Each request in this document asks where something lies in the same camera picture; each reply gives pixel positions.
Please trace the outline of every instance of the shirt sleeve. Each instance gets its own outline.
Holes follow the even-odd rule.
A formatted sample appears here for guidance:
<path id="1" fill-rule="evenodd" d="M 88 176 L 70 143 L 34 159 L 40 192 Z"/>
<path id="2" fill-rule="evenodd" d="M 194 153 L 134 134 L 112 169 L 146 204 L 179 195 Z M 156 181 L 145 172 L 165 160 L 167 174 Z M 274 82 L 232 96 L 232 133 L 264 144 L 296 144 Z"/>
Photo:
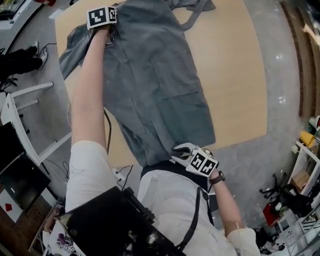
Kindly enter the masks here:
<path id="1" fill-rule="evenodd" d="M 46 247 L 46 248 L 49 245 L 49 236 L 50 236 L 49 232 L 42 231 L 42 242 L 43 242 L 44 247 Z"/>
<path id="2" fill-rule="evenodd" d="M 240 256 L 260 256 L 256 244 L 256 233 L 251 228 L 241 228 L 232 231 L 226 237 Z"/>
<path id="3" fill-rule="evenodd" d="M 117 185 L 108 154 L 99 143 L 83 140 L 71 148 L 65 211 L 83 205 Z"/>

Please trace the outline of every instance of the white stool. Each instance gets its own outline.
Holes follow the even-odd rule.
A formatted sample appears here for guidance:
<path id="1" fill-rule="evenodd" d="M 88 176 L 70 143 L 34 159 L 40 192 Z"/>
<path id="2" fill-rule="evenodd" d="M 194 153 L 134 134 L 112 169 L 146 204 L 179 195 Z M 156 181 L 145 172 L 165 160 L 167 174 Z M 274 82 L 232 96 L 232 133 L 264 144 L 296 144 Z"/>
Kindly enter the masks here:
<path id="1" fill-rule="evenodd" d="M 11 122 L 12 126 L 14 127 L 16 134 L 24 147 L 24 150 L 28 154 L 28 156 L 33 160 L 33 162 L 40 166 L 40 164 L 50 155 L 52 154 L 57 148 L 59 148 L 63 143 L 65 143 L 70 137 L 71 137 L 71 132 L 68 133 L 66 136 L 64 136 L 62 139 L 59 141 L 55 141 L 53 144 L 48 146 L 42 153 L 37 154 L 35 151 L 34 147 L 32 146 L 25 129 L 21 123 L 18 111 L 25 109 L 26 107 L 29 107 L 33 104 L 38 103 L 39 101 L 37 99 L 32 100 L 26 104 L 20 105 L 16 107 L 16 103 L 14 98 L 17 96 L 21 96 L 24 94 L 28 94 L 37 90 L 42 90 L 46 88 L 50 88 L 54 86 L 53 82 L 48 82 L 40 85 L 36 85 L 33 87 L 29 87 L 27 89 L 19 90 L 13 93 L 8 93 L 6 96 L 3 109 L 1 112 L 1 121 L 2 124 L 5 125 L 6 123 Z"/>

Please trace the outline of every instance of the black strap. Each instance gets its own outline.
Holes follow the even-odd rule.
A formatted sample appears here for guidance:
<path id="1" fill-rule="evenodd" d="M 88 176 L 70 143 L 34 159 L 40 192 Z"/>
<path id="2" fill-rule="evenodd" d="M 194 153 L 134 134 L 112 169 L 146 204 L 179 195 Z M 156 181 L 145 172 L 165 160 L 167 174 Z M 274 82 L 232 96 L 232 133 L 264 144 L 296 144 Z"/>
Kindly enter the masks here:
<path id="1" fill-rule="evenodd" d="M 198 224 L 198 218 L 199 218 L 200 192 L 202 192 L 202 196 L 203 196 L 204 200 L 206 201 L 206 205 L 208 208 L 209 221 L 212 225 L 214 225 L 214 221 L 212 219 L 212 214 L 211 214 L 210 206 L 209 206 L 209 195 L 199 186 L 196 191 L 195 210 L 194 210 L 194 215 L 193 215 L 191 225 L 190 225 L 188 231 L 186 232 L 182 242 L 176 246 L 180 251 L 184 250 L 184 248 L 189 243 L 189 241 L 191 240 L 191 238 L 193 237 L 193 235 L 195 233 L 195 230 L 196 230 L 196 227 Z"/>
<path id="2" fill-rule="evenodd" d="M 191 240 L 191 238 L 193 237 L 193 235 L 195 233 L 195 230 L 196 230 L 196 227 L 198 224 L 198 218 L 199 218 L 200 192 L 201 191 L 202 191 L 202 188 L 198 187 L 198 189 L 196 191 L 195 210 L 194 210 L 194 215 L 193 215 L 191 225 L 190 225 L 188 231 L 186 232 L 182 242 L 176 246 L 180 251 L 184 250 L 184 248 L 189 243 L 189 241 Z"/>

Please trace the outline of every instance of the power strip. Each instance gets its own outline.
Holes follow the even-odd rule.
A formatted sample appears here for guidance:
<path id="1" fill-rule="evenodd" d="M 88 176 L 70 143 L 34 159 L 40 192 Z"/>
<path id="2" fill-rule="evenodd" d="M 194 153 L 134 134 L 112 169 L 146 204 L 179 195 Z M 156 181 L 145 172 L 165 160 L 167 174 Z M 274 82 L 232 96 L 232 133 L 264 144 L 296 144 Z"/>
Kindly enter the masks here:
<path id="1" fill-rule="evenodd" d="M 116 168 L 112 168 L 112 172 L 114 174 L 114 176 L 116 176 L 116 178 L 118 179 L 118 181 L 125 181 L 126 178 L 125 176 L 123 176 L 118 169 Z"/>

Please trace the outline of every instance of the cardboard box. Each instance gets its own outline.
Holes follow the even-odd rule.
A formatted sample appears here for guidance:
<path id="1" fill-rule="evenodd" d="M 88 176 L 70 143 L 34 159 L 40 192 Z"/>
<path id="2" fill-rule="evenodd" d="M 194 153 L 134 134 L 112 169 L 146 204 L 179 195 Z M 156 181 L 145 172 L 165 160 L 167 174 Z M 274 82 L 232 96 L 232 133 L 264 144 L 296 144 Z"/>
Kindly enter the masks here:
<path id="1" fill-rule="evenodd" d="M 309 178 L 309 174 L 305 171 L 305 169 L 302 169 L 295 176 L 292 177 L 290 183 L 297 188 L 299 193 L 301 193 L 301 191 L 307 184 Z"/>

